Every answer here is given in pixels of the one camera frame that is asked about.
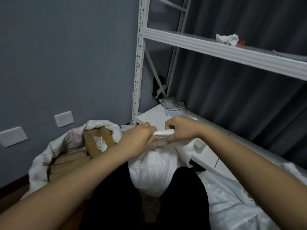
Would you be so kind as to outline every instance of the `gray wall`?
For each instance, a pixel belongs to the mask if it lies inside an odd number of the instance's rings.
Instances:
[[[90,119],[130,121],[138,5],[0,0],[0,131],[22,126],[29,138],[0,146],[0,186],[26,174],[34,157],[67,130]],[[153,0],[150,14],[159,16],[149,18],[149,27],[176,30],[179,11]],[[152,42],[148,48],[159,75],[166,75],[172,48]],[[157,104],[144,61],[141,112]],[[69,110],[75,123],[58,128],[54,115]]]

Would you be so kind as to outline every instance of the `wall outlet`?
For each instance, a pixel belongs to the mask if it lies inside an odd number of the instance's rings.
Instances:
[[[55,115],[54,118],[58,127],[63,127],[75,122],[71,111]]]
[[[26,139],[28,139],[28,137],[22,127],[15,127],[0,132],[0,143],[3,147],[9,147]]]

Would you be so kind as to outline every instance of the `curtain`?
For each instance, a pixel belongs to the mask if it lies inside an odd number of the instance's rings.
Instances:
[[[192,0],[186,33],[307,55],[306,0]],[[170,94],[186,108],[307,169],[307,83],[180,49]]]

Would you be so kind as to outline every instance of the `hand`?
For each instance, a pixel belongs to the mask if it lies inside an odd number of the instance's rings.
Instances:
[[[154,140],[160,138],[153,135],[155,131],[157,128],[151,126],[150,123],[137,125],[123,134],[117,146],[122,148],[121,151],[125,153],[127,160],[130,160],[143,153]]]
[[[165,129],[175,129],[175,133],[167,139],[167,143],[178,140],[199,138],[203,123],[184,116],[176,116],[165,122]]]

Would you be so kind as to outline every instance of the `leg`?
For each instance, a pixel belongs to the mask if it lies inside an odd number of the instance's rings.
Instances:
[[[161,196],[157,224],[210,229],[208,196],[193,170],[180,167],[175,171],[166,192]]]
[[[139,192],[132,184],[128,163],[125,163],[94,190],[79,230],[137,226],[139,201]]]

